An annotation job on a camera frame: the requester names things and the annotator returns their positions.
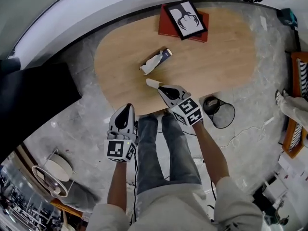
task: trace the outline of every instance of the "black mesh trash can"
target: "black mesh trash can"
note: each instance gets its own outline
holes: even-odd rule
[[[214,96],[207,97],[203,103],[203,110],[216,128],[226,128],[235,117],[235,108]]]

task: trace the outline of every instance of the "red book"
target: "red book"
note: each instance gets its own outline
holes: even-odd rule
[[[169,16],[167,15],[165,9],[165,4],[162,5],[160,10],[160,19],[159,19],[159,27],[158,27],[158,34],[159,35],[168,35],[173,37],[179,37],[177,31],[175,30],[172,22],[169,19]],[[199,15],[202,17],[202,20],[204,22],[204,25],[206,26],[208,30],[208,14],[204,12],[198,11]],[[188,39],[201,41],[201,42],[207,42],[207,33],[203,32],[200,33],[197,36],[190,37]]]

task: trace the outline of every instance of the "jeans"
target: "jeans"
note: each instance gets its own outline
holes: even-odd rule
[[[185,134],[172,114],[162,118],[163,135],[170,151],[170,180],[164,178],[156,152],[158,121],[154,115],[144,116],[138,123],[137,194],[171,184],[202,184],[196,164],[188,148]]]

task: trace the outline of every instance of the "white shirt sleeve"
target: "white shirt sleeve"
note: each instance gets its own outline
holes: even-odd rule
[[[214,220],[219,223],[220,229],[231,231],[261,230],[262,212],[230,177],[220,179],[216,190]]]
[[[125,212],[115,205],[98,204],[93,210],[87,231],[127,231],[129,221]]]

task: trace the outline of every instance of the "leg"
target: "leg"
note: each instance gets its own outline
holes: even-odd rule
[[[138,122],[138,177],[137,195],[165,185],[164,175],[156,153],[156,135],[158,121],[154,115],[144,116]]]
[[[185,134],[172,114],[163,116],[162,129],[170,151],[170,181],[173,184],[202,184]]]
[[[308,111],[305,110],[307,101],[303,98],[292,98],[290,96],[280,98],[278,105],[280,110],[292,120],[308,129]]]

